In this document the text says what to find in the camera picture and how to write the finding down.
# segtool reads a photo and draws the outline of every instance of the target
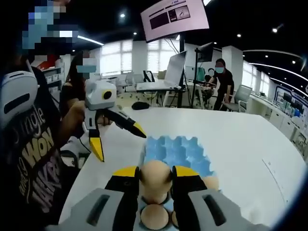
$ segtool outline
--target gray chair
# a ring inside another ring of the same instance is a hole
[[[245,85],[240,85],[234,96],[234,103],[225,103],[224,100],[222,104],[230,111],[246,112],[246,106],[251,91],[252,88]]]

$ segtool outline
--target window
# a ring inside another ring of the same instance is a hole
[[[119,75],[132,70],[133,41],[119,41],[102,46],[100,68],[102,76]]]
[[[242,84],[251,87],[253,91],[256,91],[257,83],[257,68],[248,62],[243,63],[243,78]]]
[[[270,90],[270,77],[263,72],[261,73],[261,84],[260,84],[260,91],[263,92],[266,96],[269,96]]]
[[[161,39],[148,43],[147,69],[153,73],[167,70],[169,59],[180,50],[180,42],[170,39]]]

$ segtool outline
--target woman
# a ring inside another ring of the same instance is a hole
[[[69,109],[78,101],[84,101],[86,97],[85,93],[85,79],[82,73],[78,73],[77,66],[82,65],[82,60],[89,58],[89,51],[81,51],[75,55],[71,62],[69,72],[66,78],[66,83],[62,86],[60,93],[60,113],[62,118],[67,114]],[[99,124],[108,125],[110,121],[103,116],[98,118]],[[74,136],[80,138],[84,133],[82,126],[80,125]]]

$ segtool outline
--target egg carton cup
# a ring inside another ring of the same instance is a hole
[[[210,171],[210,160],[205,154],[204,148],[198,144],[198,138],[192,137],[190,140],[185,136],[177,136],[174,140],[169,136],[161,136],[158,139],[148,137],[140,157],[139,166],[151,160],[160,160],[166,163],[172,170],[173,166],[190,167],[199,173],[201,177],[215,176],[214,171]],[[150,230],[141,222],[141,212],[147,206],[142,196],[138,198],[138,210],[134,226],[134,231]],[[171,216],[173,212],[173,199],[168,192],[167,199],[161,204],[169,214],[168,224],[160,229],[161,231],[178,231],[173,225]]]

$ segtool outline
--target laptop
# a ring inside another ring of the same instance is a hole
[[[183,73],[187,51],[170,57],[165,79],[157,82],[138,83],[137,91],[180,89],[180,79]]]

